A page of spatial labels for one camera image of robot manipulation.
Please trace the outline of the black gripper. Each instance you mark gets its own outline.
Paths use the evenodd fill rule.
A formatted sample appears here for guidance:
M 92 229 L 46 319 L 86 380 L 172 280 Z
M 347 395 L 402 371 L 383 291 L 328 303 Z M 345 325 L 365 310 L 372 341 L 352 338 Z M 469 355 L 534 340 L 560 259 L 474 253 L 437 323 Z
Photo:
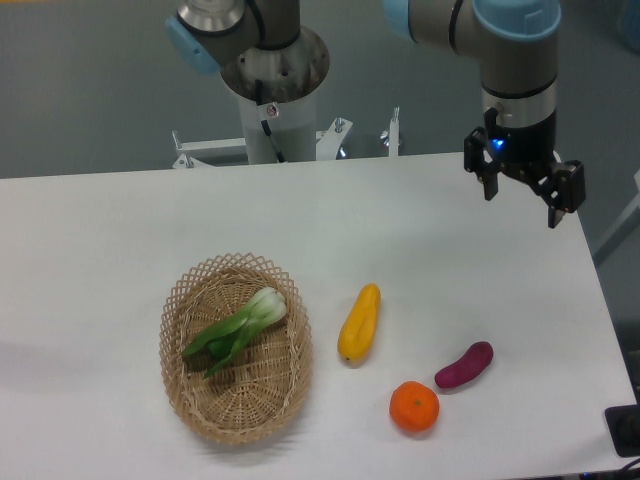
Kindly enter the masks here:
M 498 110 L 488 109 L 484 113 L 486 131 L 476 127 L 465 137 L 465 171 L 476 175 L 486 201 L 498 194 L 500 170 L 523 183 L 534 182 L 532 190 L 548 207 L 548 227 L 556 228 L 566 214 L 575 213 L 586 199 L 584 165 L 577 160 L 554 163 L 556 111 L 523 128 L 501 126 L 498 120 Z

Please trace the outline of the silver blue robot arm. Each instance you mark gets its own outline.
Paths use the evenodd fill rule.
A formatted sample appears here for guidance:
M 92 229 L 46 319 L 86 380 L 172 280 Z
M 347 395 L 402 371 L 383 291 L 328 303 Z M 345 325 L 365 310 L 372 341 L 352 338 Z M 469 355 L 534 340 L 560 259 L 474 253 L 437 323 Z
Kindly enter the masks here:
M 388 27 L 479 63 L 483 123 L 463 142 L 464 168 L 486 200 L 506 176 L 528 185 L 555 227 L 586 197 L 583 165 L 555 155 L 558 29 L 556 1 L 387 1 Z M 315 118 L 291 116 L 330 65 L 323 40 L 300 20 L 296 1 L 183 1 L 165 23 L 192 69 L 220 75 L 249 109 L 243 123 L 252 163 L 316 156 Z

